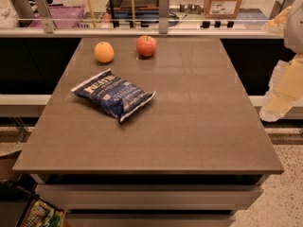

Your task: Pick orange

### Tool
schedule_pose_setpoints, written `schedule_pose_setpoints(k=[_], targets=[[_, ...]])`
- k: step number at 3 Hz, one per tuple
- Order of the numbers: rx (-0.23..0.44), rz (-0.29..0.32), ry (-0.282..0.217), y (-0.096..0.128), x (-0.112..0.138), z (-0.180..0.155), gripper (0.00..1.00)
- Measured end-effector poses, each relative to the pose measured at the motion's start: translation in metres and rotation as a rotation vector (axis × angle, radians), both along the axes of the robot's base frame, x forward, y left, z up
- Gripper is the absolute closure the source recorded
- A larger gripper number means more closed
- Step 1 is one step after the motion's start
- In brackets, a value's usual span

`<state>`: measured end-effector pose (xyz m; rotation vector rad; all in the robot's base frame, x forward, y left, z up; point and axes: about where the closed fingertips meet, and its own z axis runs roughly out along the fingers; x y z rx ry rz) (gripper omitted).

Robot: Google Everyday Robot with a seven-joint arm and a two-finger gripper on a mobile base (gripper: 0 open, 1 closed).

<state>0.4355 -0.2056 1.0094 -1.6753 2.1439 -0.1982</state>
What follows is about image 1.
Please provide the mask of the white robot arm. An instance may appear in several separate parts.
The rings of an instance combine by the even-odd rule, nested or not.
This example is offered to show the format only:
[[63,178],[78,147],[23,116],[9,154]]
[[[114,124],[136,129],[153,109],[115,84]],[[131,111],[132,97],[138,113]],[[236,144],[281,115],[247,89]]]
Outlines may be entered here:
[[259,111],[263,121],[275,122],[303,97],[303,0],[295,0],[262,30],[282,35],[284,46],[295,53],[290,61],[276,64]]

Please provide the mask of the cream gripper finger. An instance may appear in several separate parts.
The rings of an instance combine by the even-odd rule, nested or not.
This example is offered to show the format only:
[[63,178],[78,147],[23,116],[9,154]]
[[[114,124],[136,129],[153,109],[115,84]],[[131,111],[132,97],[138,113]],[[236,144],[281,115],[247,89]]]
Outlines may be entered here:
[[288,18],[288,14],[291,10],[291,6],[288,6],[283,11],[281,11],[274,19],[269,20],[265,23],[261,30],[263,32],[273,33],[277,35],[284,34],[284,27]]
[[290,61],[279,61],[269,81],[259,116],[263,121],[276,122],[303,97],[303,55]]

